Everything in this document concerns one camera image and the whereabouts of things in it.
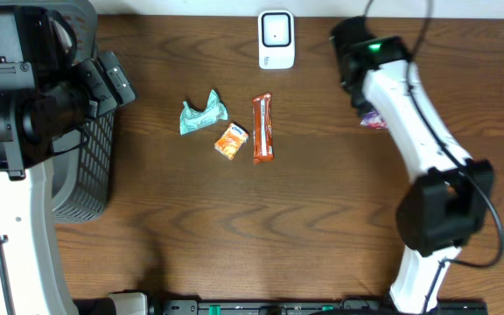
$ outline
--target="mesh basket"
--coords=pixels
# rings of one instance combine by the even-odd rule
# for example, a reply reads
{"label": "mesh basket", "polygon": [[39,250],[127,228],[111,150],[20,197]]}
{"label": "mesh basket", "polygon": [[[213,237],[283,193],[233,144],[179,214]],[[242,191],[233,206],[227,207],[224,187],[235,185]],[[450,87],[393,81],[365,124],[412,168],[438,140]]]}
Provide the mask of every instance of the mesh basket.
{"label": "mesh basket", "polygon": [[[0,5],[31,5],[56,10],[72,26],[77,36],[76,61],[95,57],[97,15],[88,0],[0,0]],[[56,221],[74,223],[91,221],[102,214],[106,205],[114,113],[86,126],[89,144],[54,157],[52,203]],[[79,144],[81,133],[72,131],[54,142],[56,151]]]}

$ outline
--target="orange snack packet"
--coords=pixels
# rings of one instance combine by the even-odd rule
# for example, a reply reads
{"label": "orange snack packet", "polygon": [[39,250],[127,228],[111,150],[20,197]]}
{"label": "orange snack packet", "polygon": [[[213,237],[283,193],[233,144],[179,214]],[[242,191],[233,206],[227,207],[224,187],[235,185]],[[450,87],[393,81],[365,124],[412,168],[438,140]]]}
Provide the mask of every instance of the orange snack packet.
{"label": "orange snack packet", "polygon": [[231,122],[227,131],[215,143],[215,149],[229,160],[235,158],[236,152],[249,139],[249,134],[241,127]]}
{"label": "orange snack packet", "polygon": [[254,103],[254,164],[273,161],[271,93],[257,96],[252,102]]}

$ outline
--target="wooden table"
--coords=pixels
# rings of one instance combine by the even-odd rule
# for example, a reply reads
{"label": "wooden table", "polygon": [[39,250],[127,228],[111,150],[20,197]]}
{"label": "wooden table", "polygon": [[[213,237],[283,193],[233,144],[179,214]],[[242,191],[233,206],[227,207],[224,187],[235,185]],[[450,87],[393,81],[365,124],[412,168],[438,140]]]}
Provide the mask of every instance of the wooden table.
{"label": "wooden table", "polygon": [[[140,99],[117,116],[108,210],[59,225],[67,284],[76,298],[145,289],[162,297],[341,299],[381,295],[403,252],[395,211],[409,183],[387,131],[360,127],[342,92],[328,34],[337,18],[296,20],[297,59],[258,63],[253,17],[101,17]],[[411,45],[420,20],[371,19],[379,36]],[[504,220],[504,21],[437,20],[418,61],[445,123],[496,170]],[[228,122],[179,134],[182,101],[203,107],[220,92],[230,119],[253,127],[251,99],[273,98],[273,163],[214,150]],[[494,254],[490,218],[462,257]],[[484,298],[504,314],[504,260],[451,268],[442,298]]]}

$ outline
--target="white square device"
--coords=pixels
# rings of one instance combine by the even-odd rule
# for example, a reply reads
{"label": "white square device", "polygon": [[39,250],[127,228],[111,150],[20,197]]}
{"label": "white square device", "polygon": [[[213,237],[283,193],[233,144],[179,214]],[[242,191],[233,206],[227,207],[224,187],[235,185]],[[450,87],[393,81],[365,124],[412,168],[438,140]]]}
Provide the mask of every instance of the white square device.
{"label": "white square device", "polygon": [[295,23],[287,10],[266,10],[258,17],[260,68],[287,69],[295,63]]}

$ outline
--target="black cable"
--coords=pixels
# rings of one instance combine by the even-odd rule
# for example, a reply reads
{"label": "black cable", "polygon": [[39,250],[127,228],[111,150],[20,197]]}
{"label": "black cable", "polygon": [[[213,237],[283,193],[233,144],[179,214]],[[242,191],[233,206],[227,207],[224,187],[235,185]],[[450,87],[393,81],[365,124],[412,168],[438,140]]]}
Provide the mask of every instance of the black cable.
{"label": "black cable", "polygon": [[87,129],[85,129],[85,127],[83,127],[83,126],[79,126],[76,129],[81,133],[82,137],[83,136],[85,137],[85,141],[83,141],[82,143],[79,143],[79,144],[75,145],[71,149],[63,150],[63,151],[60,151],[60,152],[55,152],[52,155],[53,157],[57,157],[57,156],[60,156],[62,154],[66,154],[68,152],[71,152],[73,150],[77,150],[77,149],[83,148],[83,147],[85,147],[85,146],[88,145],[88,143],[91,141],[91,135],[88,133]]}
{"label": "black cable", "polygon": [[363,14],[363,17],[367,17],[367,14],[368,14],[368,10],[371,8],[371,6],[373,5],[373,1],[374,0],[368,0],[368,3],[367,3],[367,6],[365,7],[365,13]]}
{"label": "black cable", "polygon": [[13,309],[13,299],[11,295],[11,287],[9,285],[9,273],[7,271],[7,264],[5,263],[5,255],[3,249],[3,245],[6,242],[7,236],[4,236],[3,238],[0,236],[0,280],[7,314],[14,315],[15,310]]}
{"label": "black cable", "polygon": [[419,31],[419,36],[417,37],[416,43],[414,45],[411,57],[409,59],[408,66],[406,66],[406,86],[408,90],[408,95],[411,101],[413,102],[413,105],[419,114],[419,117],[423,121],[423,124],[427,128],[427,130],[430,132],[431,136],[435,141],[437,142],[438,147],[440,150],[456,165],[458,170],[467,178],[467,180],[470,182],[470,184],[475,188],[476,192],[478,195],[483,199],[483,201],[486,203],[487,207],[489,208],[489,212],[491,213],[493,217],[493,221],[495,223],[495,227],[497,230],[497,235],[499,238],[499,247],[497,250],[497,254],[495,257],[486,263],[474,263],[474,262],[465,262],[461,261],[458,259],[447,259],[445,258],[441,262],[439,262],[438,268],[437,268],[437,273],[435,274],[435,277],[433,278],[433,282],[431,283],[431,287],[429,289],[429,293],[425,297],[425,304],[423,307],[423,313],[427,313],[427,306],[429,304],[429,298],[431,296],[431,293],[435,290],[435,286],[437,285],[438,277],[442,271],[442,269],[445,267],[447,263],[455,263],[460,266],[465,266],[465,267],[470,267],[470,268],[478,268],[478,269],[485,269],[485,268],[490,268],[496,265],[501,258],[503,257],[504,253],[504,228],[503,224],[501,222],[501,218],[499,214],[497,213],[497,210],[495,209],[493,203],[491,200],[487,197],[487,195],[483,192],[481,187],[478,185],[476,182],[475,178],[468,173],[466,168],[451,154],[451,152],[448,150],[446,147],[446,144],[441,140],[441,138],[438,136],[437,132],[432,128],[431,124],[427,121],[427,118],[425,117],[425,114],[419,107],[419,104],[417,103],[417,99],[413,94],[413,89],[414,87],[411,85],[411,78],[410,78],[410,70],[412,68],[412,65],[415,62],[416,56],[419,53],[419,49],[421,48],[422,43],[424,42],[425,36],[427,34],[427,31],[429,30],[429,26],[431,25],[431,17],[432,17],[432,12],[433,12],[433,0],[428,0],[427,1],[427,16],[425,20],[423,21],[423,25],[421,27],[421,30]]}

